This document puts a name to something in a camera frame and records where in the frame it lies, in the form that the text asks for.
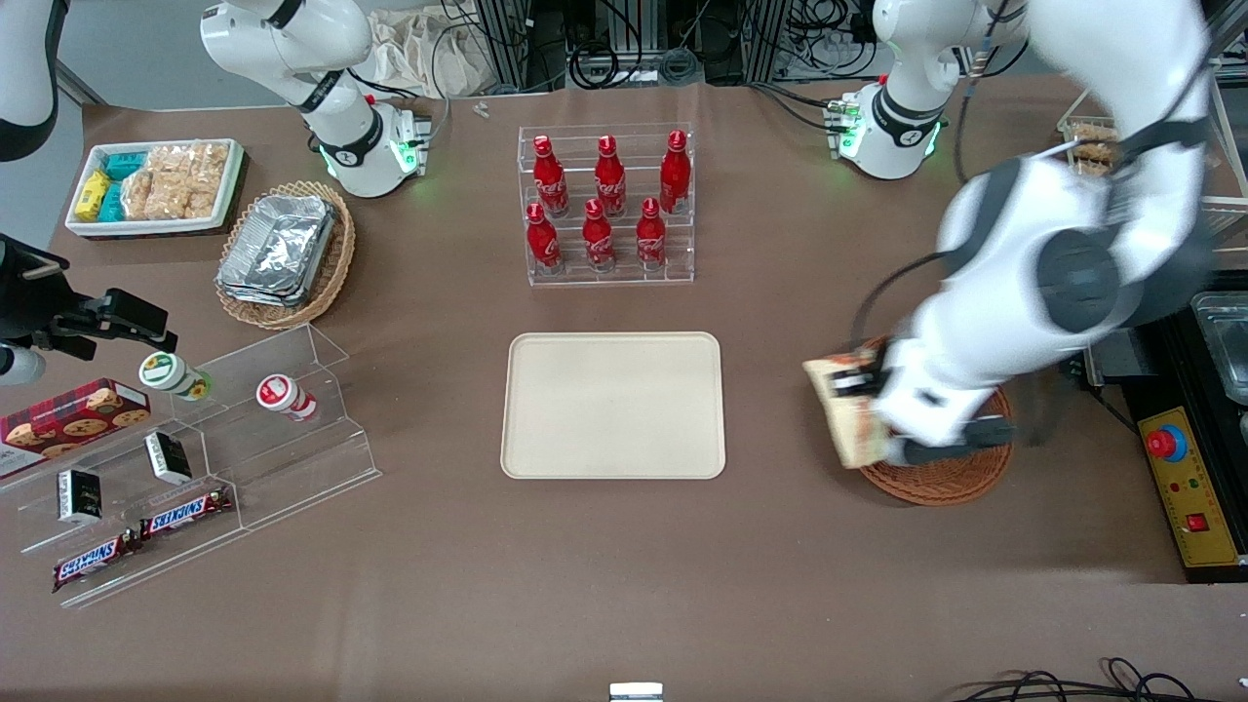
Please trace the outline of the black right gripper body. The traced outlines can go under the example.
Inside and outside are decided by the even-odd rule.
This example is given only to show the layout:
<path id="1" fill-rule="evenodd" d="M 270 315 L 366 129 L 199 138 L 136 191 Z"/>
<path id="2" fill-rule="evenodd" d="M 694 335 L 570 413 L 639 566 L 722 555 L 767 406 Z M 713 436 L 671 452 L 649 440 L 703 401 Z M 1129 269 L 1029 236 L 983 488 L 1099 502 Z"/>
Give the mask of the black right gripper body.
<path id="1" fill-rule="evenodd" d="M 67 259 L 1 236 L 1 336 L 22 347 L 94 347 L 116 331 L 67 284 Z"/>

